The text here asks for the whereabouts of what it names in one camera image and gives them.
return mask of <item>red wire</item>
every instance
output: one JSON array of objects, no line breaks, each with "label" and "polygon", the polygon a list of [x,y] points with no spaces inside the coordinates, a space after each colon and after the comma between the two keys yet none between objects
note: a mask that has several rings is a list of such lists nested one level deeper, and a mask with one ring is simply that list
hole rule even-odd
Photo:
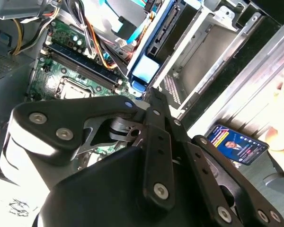
[{"label": "red wire", "polygon": [[43,16],[46,16],[46,17],[52,16],[52,15],[53,15],[53,12],[43,14]]}]

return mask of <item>phone screen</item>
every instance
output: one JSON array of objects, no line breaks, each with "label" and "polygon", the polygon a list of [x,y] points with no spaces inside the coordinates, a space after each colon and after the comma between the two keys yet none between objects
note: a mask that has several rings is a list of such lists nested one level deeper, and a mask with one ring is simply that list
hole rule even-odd
[{"label": "phone screen", "polygon": [[250,165],[269,146],[222,125],[216,125],[207,135],[208,140],[227,158]]}]

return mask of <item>screw head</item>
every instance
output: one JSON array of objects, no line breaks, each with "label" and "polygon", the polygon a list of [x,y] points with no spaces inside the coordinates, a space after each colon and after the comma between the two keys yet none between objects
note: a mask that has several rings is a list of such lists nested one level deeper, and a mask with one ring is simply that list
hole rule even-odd
[{"label": "screw head", "polygon": [[203,144],[207,144],[207,141],[206,141],[206,139],[204,139],[204,138],[201,138],[200,141],[201,141]]},{"label": "screw head", "polygon": [[177,119],[174,119],[174,123],[177,125],[177,126],[181,126],[181,122]]},{"label": "screw head", "polygon": [[262,218],[263,221],[265,221],[266,223],[269,222],[268,217],[266,216],[266,214],[263,211],[258,210],[257,213],[259,214],[259,216]]},{"label": "screw head", "polygon": [[227,223],[231,223],[231,214],[224,207],[218,207],[219,216]]},{"label": "screw head", "polygon": [[153,191],[162,200],[166,200],[169,197],[169,192],[167,188],[161,183],[156,183],[153,187]]},{"label": "screw head", "polygon": [[274,211],[271,210],[270,215],[273,217],[274,220],[281,223],[281,219],[279,218],[279,216]]},{"label": "screw head", "polygon": [[35,124],[44,124],[47,121],[47,117],[42,113],[32,113],[28,118]]},{"label": "screw head", "polygon": [[62,140],[71,140],[74,137],[74,134],[69,129],[60,128],[56,131],[56,136]]},{"label": "screw head", "polygon": [[131,104],[130,102],[125,102],[125,105],[127,105],[129,108],[132,108],[133,104]]},{"label": "screw head", "polygon": [[159,112],[158,110],[153,110],[153,112],[154,112],[156,115],[160,116],[160,112]]}]

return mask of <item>motherboard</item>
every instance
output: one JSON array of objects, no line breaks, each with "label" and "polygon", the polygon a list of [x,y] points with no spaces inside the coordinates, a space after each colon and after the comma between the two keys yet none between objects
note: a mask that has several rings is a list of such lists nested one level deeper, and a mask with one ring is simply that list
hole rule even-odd
[{"label": "motherboard", "polygon": [[[109,56],[106,53],[104,55],[109,61]],[[128,93],[127,79],[118,68],[105,68],[96,51],[88,51],[80,31],[54,20],[35,65],[28,101],[114,95],[136,99]],[[90,152],[107,156],[125,146],[126,144],[118,142]]]}]

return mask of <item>green circuit board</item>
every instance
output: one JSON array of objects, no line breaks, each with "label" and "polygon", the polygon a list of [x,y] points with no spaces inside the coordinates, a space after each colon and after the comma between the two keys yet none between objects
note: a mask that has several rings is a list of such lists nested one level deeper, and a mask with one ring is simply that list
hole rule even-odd
[{"label": "green circuit board", "polygon": [[[90,87],[94,91],[94,97],[116,95],[114,91],[100,86],[90,79],[82,77],[80,74],[69,68],[66,68],[51,59],[45,59],[44,61],[39,61],[37,65],[35,77],[29,92],[30,97],[37,101],[55,99],[54,94],[62,77],[71,78],[78,84]],[[123,81],[118,90],[119,95],[126,96],[131,100],[135,99],[135,96],[128,93],[125,81]]]},{"label": "green circuit board", "polygon": [[85,37],[83,34],[75,31],[74,29],[70,28],[70,26],[66,25],[65,23],[61,22],[60,20],[55,20],[53,24],[53,35],[52,39],[53,42],[58,43],[62,46],[68,46],[70,48],[86,48]]},{"label": "green circuit board", "polygon": [[[83,51],[86,49],[86,44],[85,38],[81,33],[59,20],[55,20],[54,23],[52,23],[52,26],[53,33],[51,34],[51,38],[53,43],[68,47],[76,52],[81,49],[83,53]],[[73,40],[74,36],[76,36],[77,40],[82,41],[80,45]],[[90,61],[97,63],[97,58],[94,60],[90,59]],[[110,90],[54,61],[50,56],[41,56],[35,68],[35,74],[30,86],[28,98],[29,101],[56,99],[55,94],[58,86],[61,84],[61,79],[67,78],[76,85],[82,85],[90,88],[90,90],[93,91],[92,97],[123,95],[131,100],[135,100],[136,97],[128,93],[126,79],[121,77],[121,74],[116,70],[114,70],[113,73],[120,77],[120,83],[118,83],[119,85],[117,85],[115,89]],[[119,149],[124,148],[125,146],[126,144],[124,143],[117,143],[112,146],[96,148],[93,150],[93,152],[107,156]]]}]

